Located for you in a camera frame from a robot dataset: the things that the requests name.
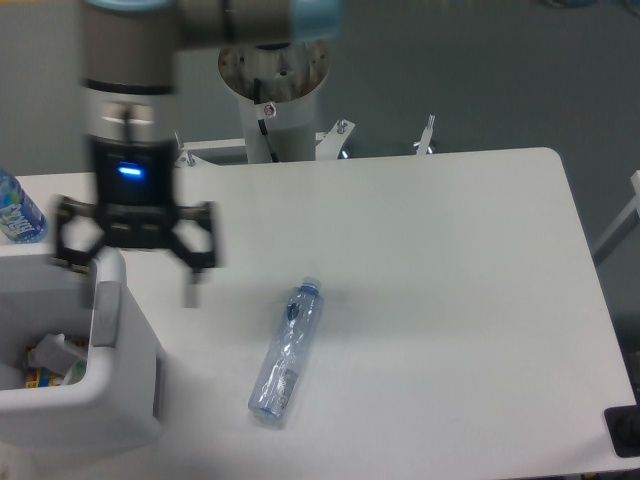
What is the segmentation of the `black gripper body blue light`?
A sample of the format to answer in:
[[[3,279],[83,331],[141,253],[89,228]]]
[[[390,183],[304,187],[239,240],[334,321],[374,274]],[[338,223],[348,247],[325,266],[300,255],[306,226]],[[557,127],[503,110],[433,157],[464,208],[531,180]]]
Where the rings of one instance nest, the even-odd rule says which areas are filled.
[[[167,249],[178,220],[173,141],[125,142],[88,138],[95,172],[94,220],[109,247]]]

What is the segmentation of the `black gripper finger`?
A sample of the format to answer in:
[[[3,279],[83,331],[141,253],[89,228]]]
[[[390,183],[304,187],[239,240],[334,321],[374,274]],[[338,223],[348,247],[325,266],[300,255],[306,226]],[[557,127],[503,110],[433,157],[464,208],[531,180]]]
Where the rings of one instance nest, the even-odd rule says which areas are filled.
[[[218,205],[204,201],[177,210],[171,228],[170,251],[185,265],[183,288],[185,308],[200,306],[200,290],[208,274],[223,266],[222,224]]]
[[[81,300],[85,308],[92,308],[98,283],[98,256],[106,247],[105,207],[59,195],[54,204],[53,253],[51,262],[81,279]],[[96,226],[95,240],[71,239],[68,230],[80,219]]]

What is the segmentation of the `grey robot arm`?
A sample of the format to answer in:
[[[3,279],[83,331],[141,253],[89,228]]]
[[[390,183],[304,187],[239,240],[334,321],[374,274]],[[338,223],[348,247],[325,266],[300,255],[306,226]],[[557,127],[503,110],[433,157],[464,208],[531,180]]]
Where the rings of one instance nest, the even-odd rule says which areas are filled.
[[[168,250],[191,284],[220,264],[215,205],[175,198],[176,56],[198,48],[321,40],[339,29],[338,1],[83,1],[81,86],[95,199],[55,208],[53,261],[87,277],[99,298],[105,248]]]

